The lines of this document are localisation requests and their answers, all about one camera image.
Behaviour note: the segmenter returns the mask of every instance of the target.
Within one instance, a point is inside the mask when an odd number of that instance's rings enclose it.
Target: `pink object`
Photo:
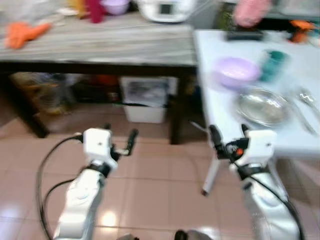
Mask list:
[[[215,67],[215,79],[231,89],[241,89],[256,81],[261,75],[254,63],[237,57],[222,58]]]
[[[124,14],[129,8],[130,0],[103,0],[101,4],[107,13],[112,15]]]
[[[271,0],[240,0],[234,9],[235,23],[251,28],[264,18],[271,5]]]
[[[104,13],[100,0],[86,0],[86,2],[91,22],[94,24],[102,22]]]

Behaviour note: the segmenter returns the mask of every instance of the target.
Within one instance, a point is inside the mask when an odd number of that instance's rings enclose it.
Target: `purple bowl on table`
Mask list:
[[[243,87],[258,80],[261,69],[256,64],[238,57],[221,58],[214,71],[214,77],[223,86],[241,90]]]

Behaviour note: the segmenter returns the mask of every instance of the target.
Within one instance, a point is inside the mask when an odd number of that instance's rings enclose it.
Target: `wooden table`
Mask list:
[[[170,76],[178,79],[171,116],[170,143],[179,143],[186,86],[196,74],[193,29],[186,24],[152,23],[139,13],[107,16],[92,24],[67,18],[23,49],[0,44],[0,88],[22,120],[39,137],[49,133],[37,109],[10,80],[15,72]]]

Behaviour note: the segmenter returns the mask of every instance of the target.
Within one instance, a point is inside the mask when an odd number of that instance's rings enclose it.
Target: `spoon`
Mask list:
[[[301,102],[307,104],[313,112],[317,115],[317,117],[320,119],[320,111],[317,109],[315,103],[315,98],[311,95],[310,91],[306,88],[301,87],[298,92],[298,98]]]

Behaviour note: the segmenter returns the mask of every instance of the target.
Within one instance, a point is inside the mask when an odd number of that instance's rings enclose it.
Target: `tile floor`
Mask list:
[[[35,174],[44,155],[60,139],[89,127],[112,123],[114,141],[125,145],[131,128],[140,131],[134,154],[122,158],[107,181],[98,209],[94,240],[132,233],[141,240],[173,240],[177,229],[209,227],[216,240],[253,240],[240,182],[222,163],[209,195],[200,194],[212,150],[206,136],[184,124],[181,145],[168,144],[168,123],[128,123],[122,108],[77,107],[60,117],[40,116],[53,132],[35,138],[19,119],[0,128],[0,240],[45,240],[35,207]],[[45,169],[43,192],[73,178],[85,163],[82,146],[66,143]],[[277,169],[300,212],[307,239],[320,239],[320,160],[281,159]],[[48,203],[54,229],[67,186]]]

